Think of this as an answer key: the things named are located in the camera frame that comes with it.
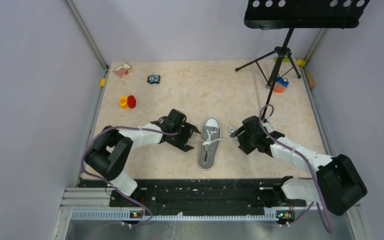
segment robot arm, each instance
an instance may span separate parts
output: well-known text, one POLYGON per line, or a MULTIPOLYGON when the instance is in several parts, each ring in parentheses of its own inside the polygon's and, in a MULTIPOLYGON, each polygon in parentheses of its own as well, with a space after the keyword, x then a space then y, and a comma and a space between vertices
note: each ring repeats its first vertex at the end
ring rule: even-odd
MULTIPOLYGON (((306 162, 295 151, 303 154, 309 160, 311 168, 316 172, 317 183, 320 186, 327 209, 333 214, 338 216, 344 214, 367 194, 366 186, 347 156, 341 154, 333 157, 314 152, 275 131, 269 122, 263 123, 267 132, 277 141, 290 147, 291 151, 271 140, 264 133, 257 116, 245 119, 242 124, 243 126, 232 133, 231 137, 238 138, 239 149, 245 154, 257 149, 261 153, 282 159, 310 173, 306 162)), ((312 179, 286 177, 279 191, 289 200, 301 199, 316 203, 321 202, 312 179)))
POLYGON ((124 170, 130 151, 150 144, 167 142, 187 152, 193 149, 187 145, 193 132, 200 134, 196 126, 186 122, 186 115, 172 109, 162 121, 153 121, 138 129, 108 131, 93 143, 84 161, 122 193, 130 196, 138 187, 136 181, 124 170), (163 132, 175 135, 164 135, 163 132))

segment white wall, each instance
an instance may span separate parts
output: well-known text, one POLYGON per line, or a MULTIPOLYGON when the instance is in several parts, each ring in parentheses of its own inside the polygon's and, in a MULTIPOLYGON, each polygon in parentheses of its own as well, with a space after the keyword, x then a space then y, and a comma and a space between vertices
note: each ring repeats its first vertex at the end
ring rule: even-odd
POLYGON ((62 0, 0 0, 0 240, 45 240, 103 70, 62 0))
POLYGON ((384 240, 384 1, 370 1, 357 28, 329 30, 308 68, 336 153, 359 171, 363 211, 384 240))
MULTIPOLYGON (((281 46, 288 31, 247 28, 247 0, 75 3, 107 63, 255 59, 281 46)), ((294 58, 305 57, 318 31, 295 30, 289 44, 294 58)))

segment gray canvas shoe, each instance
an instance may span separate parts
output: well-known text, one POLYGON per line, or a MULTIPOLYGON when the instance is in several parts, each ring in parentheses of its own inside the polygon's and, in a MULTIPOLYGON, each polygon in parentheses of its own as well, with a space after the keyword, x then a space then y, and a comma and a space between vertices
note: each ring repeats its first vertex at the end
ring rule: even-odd
MULTIPOLYGON (((219 122, 214 118, 209 118, 202 127, 202 140, 204 143, 221 138, 222 133, 220 129, 221 127, 219 122)), ((218 146, 219 141, 201 146, 201 152, 199 154, 199 166, 202 170, 210 170, 213 167, 218 146)))

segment music stand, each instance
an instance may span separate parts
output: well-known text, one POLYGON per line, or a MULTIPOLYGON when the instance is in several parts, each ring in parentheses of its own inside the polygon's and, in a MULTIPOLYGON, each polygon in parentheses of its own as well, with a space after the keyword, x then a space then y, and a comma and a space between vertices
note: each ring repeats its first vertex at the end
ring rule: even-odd
MULTIPOLYGON (((295 70, 299 79, 301 78, 291 57, 291 49, 288 48, 294 29, 355 28, 359 25, 359 19, 369 2, 370 0, 248 0, 244 19, 245 26, 261 30, 288 28, 289 31, 282 46, 275 47, 274 51, 236 68, 235 71, 256 63, 267 81, 267 85, 270 86, 265 103, 269 104, 284 58, 289 59, 292 64, 291 69, 295 70), (273 54, 277 54, 278 58, 267 80, 258 61, 273 54)), ((265 118, 266 109, 262 114, 262 120, 265 118)))

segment purple cable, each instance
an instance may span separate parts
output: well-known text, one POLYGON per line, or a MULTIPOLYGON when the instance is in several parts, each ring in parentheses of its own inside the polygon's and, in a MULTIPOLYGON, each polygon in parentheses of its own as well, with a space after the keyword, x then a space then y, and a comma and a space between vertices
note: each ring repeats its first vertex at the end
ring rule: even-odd
MULTIPOLYGON (((263 115, 263 111, 264 109, 266 109, 267 107, 271 107, 271 113, 269 115, 269 117, 272 116, 273 114, 273 111, 275 110, 275 107, 273 107, 273 105, 271 104, 266 104, 265 106, 263 106, 261 108, 261 110, 259 111, 259 119, 261 119, 262 115, 263 115)), ((279 144, 280 146, 292 151, 292 147, 278 141, 276 138, 272 137, 272 135, 269 134, 269 132, 266 130, 266 128, 264 127, 263 125, 263 122, 260 120, 259 121, 259 125, 261 126, 261 129, 264 131, 264 133, 271 139, 273 140, 275 143, 279 144)), ((310 174, 311 174, 311 177, 312 177, 312 180, 314 181, 314 185, 315 185, 315 189, 317 190, 317 193, 318 193, 318 196, 320 197, 320 201, 321 201, 321 205, 323 206, 323 211, 324 211, 324 214, 326 215, 326 219, 327 219, 327 225, 325 223, 325 220, 323 219, 323 216, 322 216, 322 211, 320 209, 320 205, 317 203, 317 210, 318 210, 318 213, 320 215, 320 220, 321 220, 321 223, 323 224, 323 227, 324 229, 326 229, 326 231, 329 233, 329 234, 332 234, 333 233, 333 227, 332 227, 332 221, 331 221, 331 217, 329 215, 329 211, 328 211, 328 208, 326 207, 326 202, 325 202, 325 198, 323 197, 323 194, 322 194, 322 190, 320 189, 320 186, 319 184, 317 183, 317 176, 316 176, 316 173, 314 172, 313 170, 313 167, 311 166, 310 164, 310 161, 306 158, 306 156, 304 156, 304 154, 302 154, 301 152, 295 150, 294 151, 296 154, 298 154, 298 156, 300 156, 304 162, 307 164, 307 167, 310 171, 310 174)))
MULTIPOLYGON (((94 138, 92 138, 92 140, 87 144, 86 146, 86 149, 83 151, 83 154, 81 155, 81 164, 80 164, 80 168, 81 168, 81 171, 84 172, 85 174, 89 175, 89 176, 92 176, 92 177, 95 177, 97 179, 100 179, 102 181, 104 181, 106 184, 112 186, 114 188, 114 190, 117 191, 117 193, 119 193, 121 196, 123 196, 125 199, 129 200, 130 202, 134 203, 134 204, 137 204, 139 205, 140 207, 142 207, 144 210, 146 210, 148 213, 149 213, 149 216, 150 218, 146 219, 145 221, 140 221, 134 225, 131 225, 132 227, 139 227, 139 226, 142 226, 146 223, 148 223, 152 217, 153 217, 153 214, 151 212, 151 210, 149 208, 147 208, 145 205, 143 205, 142 203, 134 200, 133 198, 127 196, 126 194, 122 193, 122 191, 120 191, 120 189, 116 186, 113 186, 108 180, 106 180, 105 178, 103 178, 102 176, 100 175, 96 175, 96 174, 93 174, 89 171, 86 170, 85 168, 85 156, 86 156, 86 152, 91 148, 91 146, 94 144, 94 142, 99 138, 101 137, 103 134, 109 132, 109 131, 112 131, 112 130, 116 130, 116 129, 127 129, 127 130, 135 130, 135 131, 149 131, 149 132, 154 132, 154 133, 159 133, 159 134, 164 134, 164 135, 167 135, 167 136, 175 136, 177 135, 178 133, 175 132, 175 133, 168 133, 168 132, 163 132, 163 131, 159 131, 159 130, 155 130, 155 129, 151 129, 151 128, 139 128, 139 127, 131 127, 131 126, 112 126, 112 127, 109 127, 109 128, 106 128, 104 129, 103 131, 101 131, 98 135, 96 135, 94 138)), ((99 232, 101 229, 103 229, 104 227, 108 226, 108 225, 112 225, 112 224, 121 224, 122 222, 121 221, 114 221, 114 222, 110 222, 110 223, 107 223, 101 227, 99 227, 98 229, 96 229, 95 231, 93 231, 88 237, 86 237, 86 239, 90 239, 92 236, 94 236, 97 232, 99 232)))
POLYGON ((161 122, 163 119, 166 119, 167 118, 167 116, 162 116, 162 117, 160 117, 160 118, 158 118, 158 122, 161 122))

